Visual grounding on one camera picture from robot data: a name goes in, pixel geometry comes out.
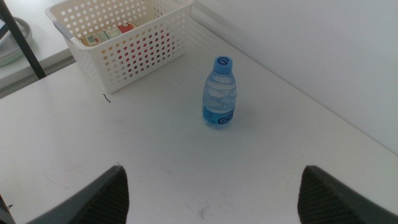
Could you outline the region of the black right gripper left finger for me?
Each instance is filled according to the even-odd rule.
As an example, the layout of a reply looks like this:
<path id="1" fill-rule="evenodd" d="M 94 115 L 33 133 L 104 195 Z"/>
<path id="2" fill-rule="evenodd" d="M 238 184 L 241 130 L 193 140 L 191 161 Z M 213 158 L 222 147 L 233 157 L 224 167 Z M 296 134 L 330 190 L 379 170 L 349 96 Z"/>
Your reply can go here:
<path id="1" fill-rule="evenodd" d="M 123 166 L 112 166 L 75 195 L 31 223 L 120 223 L 127 220 L 129 189 Z"/>

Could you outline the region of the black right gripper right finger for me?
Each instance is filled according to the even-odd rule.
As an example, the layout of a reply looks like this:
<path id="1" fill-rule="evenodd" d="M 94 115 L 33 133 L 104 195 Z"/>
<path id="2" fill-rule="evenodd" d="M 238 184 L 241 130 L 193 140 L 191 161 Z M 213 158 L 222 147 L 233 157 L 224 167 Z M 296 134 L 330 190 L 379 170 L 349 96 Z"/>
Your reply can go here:
<path id="1" fill-rule="evenodd" d="M 302 173 L 297 204 L 301 223 L 397 223 L 397 215 L 363 197 L 317 166 Z"/>

